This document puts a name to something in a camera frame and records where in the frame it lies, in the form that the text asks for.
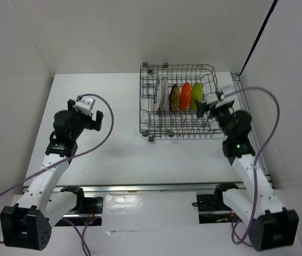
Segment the lime green plate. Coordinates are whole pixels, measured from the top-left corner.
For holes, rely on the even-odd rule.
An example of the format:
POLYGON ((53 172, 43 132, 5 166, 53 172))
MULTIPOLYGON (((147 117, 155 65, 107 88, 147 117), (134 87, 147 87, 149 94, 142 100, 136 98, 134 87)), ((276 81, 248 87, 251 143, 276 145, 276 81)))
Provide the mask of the lime green plate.
POLYGON ((203 90, 202 90, 202 85, 199 82, 196 82, 192 86, 192 93, 191 93, 191 98, 190 98, 190 109, 191 110, 196 110, 196 102, 201 102, 203 97, 203 90))

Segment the orange plate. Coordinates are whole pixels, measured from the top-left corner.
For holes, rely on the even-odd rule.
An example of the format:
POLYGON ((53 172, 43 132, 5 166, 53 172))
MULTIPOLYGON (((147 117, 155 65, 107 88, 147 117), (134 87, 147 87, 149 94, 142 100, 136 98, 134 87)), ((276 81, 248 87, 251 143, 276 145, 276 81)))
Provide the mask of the orange plate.
POLYGON ((185 82, 180 91, 179 107, 181 111, 187 109, 190 104, 190 99, 192 95, 192 88, 189 82, 185 82))

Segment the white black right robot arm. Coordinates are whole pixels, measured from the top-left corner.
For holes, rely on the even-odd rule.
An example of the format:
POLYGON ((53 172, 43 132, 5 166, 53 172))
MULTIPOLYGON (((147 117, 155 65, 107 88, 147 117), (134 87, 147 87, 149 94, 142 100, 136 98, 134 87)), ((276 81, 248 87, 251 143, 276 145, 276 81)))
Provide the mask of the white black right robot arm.
POLYGON ((210 104, 195 102, 199 118, 205 113, 220 126, 225 140, 222 150, 231 167, 241 178, 252 197, 245 198, 235 184, 227 184, 216 190, 213 203, 219 209, 229 207, 246 225, 245 235, 256 251, 290 246, 295 241, 299 217, 295 210, 288 210, 269 184, 248 135, 251 131, 251 115, 238 110, 231 113, 233 102, 210 104))

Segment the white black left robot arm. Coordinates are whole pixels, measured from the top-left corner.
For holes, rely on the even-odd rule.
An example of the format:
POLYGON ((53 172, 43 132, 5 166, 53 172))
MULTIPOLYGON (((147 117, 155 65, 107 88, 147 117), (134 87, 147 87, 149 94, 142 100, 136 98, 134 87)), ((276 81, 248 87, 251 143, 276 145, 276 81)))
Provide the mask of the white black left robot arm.
POLYGON ((103 113, 92 118, 95 100, 92 97, 69 100, 67 109, 54 115, 53 132, 45 151, 43 173, 33 178, 28 190, 13 205, 0 214, 4 245, 31 250, 47 246, 52 228, 69 211, 86 208, 84 191, 80 187, 65 186, 53 191, 71 163, 78 145, 76 140, 87 130, 100 131, 103 113))

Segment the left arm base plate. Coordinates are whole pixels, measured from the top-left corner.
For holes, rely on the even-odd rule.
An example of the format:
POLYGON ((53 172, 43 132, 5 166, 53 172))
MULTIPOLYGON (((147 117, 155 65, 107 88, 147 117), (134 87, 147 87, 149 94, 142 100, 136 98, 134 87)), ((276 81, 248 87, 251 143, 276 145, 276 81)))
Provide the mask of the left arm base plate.
POLYGON ((63 218, 79 227, 101 226, 103 202, 102 196, 86 197, 84 205, 79 211, 69 211, 63 218))

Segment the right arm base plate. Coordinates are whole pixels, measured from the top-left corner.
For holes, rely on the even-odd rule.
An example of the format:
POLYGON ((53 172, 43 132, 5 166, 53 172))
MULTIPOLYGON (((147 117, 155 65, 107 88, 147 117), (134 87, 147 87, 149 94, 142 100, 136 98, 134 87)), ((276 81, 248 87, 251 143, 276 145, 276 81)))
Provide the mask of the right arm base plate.
POLYGON ((213 194, 196 195, 192 206, 198 210, 200 224, 228 223, 236 214, 224 204, 218 204, 213 194))

